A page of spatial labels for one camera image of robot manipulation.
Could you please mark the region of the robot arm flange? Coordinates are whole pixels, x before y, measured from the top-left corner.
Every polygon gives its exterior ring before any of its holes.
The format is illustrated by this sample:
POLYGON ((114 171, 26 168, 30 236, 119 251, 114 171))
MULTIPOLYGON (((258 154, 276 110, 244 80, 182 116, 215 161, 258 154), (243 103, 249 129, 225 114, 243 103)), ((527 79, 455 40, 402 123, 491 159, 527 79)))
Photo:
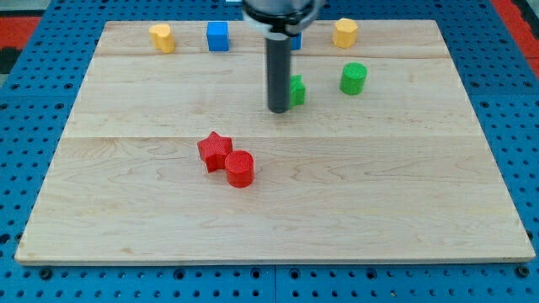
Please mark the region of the robot arm flange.
POLYGON ((243 19, 266 37, 292 37, 317 19, 324 4, 324 0, 243 0, 243 19))

